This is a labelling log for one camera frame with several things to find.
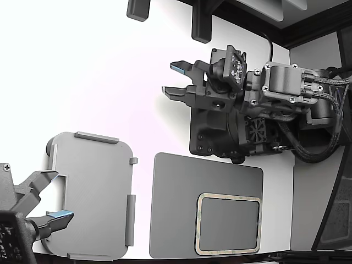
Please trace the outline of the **black fixed gripper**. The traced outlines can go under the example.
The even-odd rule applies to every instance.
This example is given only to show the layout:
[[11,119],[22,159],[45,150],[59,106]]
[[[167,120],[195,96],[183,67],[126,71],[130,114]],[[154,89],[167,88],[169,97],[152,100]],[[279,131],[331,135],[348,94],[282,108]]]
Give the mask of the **black fixed gripper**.
[[[1,211],[13,211],[27,216],[41,201],[40,193],[59,173],[55,170],[33,172],[19,185],[14,185],[9,163],[1,163],[0,171]],[[26,229],[32,240],[49,238],[52,233],[65,229],[73,219],[74,212],[61,210],[42,217],[26,219]]]

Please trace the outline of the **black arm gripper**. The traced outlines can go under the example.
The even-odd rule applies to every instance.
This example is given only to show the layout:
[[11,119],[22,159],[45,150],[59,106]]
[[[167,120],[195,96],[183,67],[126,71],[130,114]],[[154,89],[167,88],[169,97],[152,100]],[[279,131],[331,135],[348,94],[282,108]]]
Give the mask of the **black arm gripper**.
[[162,86],[170,100],[206,110],[230,112],[237,99],[237,50],[212,49],[209,63],[197,60],[172,62],[170,68],[191,79],[191,85]]

